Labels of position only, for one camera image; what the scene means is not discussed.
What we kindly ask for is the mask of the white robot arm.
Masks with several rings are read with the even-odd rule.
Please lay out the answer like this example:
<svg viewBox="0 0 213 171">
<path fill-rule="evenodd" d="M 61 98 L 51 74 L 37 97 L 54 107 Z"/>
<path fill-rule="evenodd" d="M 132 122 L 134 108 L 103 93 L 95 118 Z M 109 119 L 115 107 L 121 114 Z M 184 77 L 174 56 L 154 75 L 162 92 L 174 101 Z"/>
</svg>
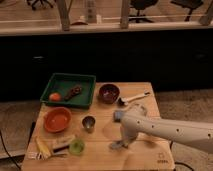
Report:
<svg viewBox="0 0 213 171">
<path fill-rule="evenodd" d="M 160 137 L 213 154 L 213 123 L 152 118 L 141 104 L 133 104 L 120 119 L 121 139 L 111 149 L 128 147 L 139 133 Z"/>
</svg>

